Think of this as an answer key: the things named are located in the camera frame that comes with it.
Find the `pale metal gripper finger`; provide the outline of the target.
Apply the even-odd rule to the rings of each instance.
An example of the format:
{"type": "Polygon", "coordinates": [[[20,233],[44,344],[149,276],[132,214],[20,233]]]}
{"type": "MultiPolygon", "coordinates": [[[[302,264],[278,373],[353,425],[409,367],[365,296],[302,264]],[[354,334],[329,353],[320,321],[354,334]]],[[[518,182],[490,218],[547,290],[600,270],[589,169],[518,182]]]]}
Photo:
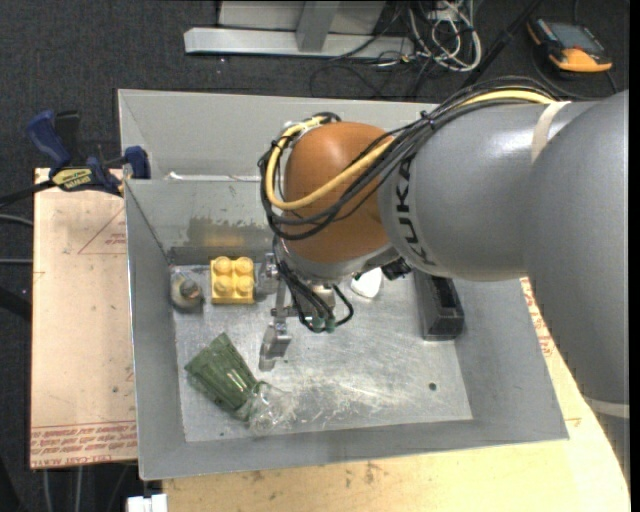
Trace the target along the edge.
{"type": "Polygon", "coordinates": [[[279,287],[279,267],[273,252],[266,253],[256,274],[255,299],[264,301],[276,294],[279,287]]]}
{"type": "Polygon", "coordinates": [[[277,359],[285,356],[292,336],[285,321],[274,321],[265,330],[260,348],[259,369],[271,371],[277,359]]]}

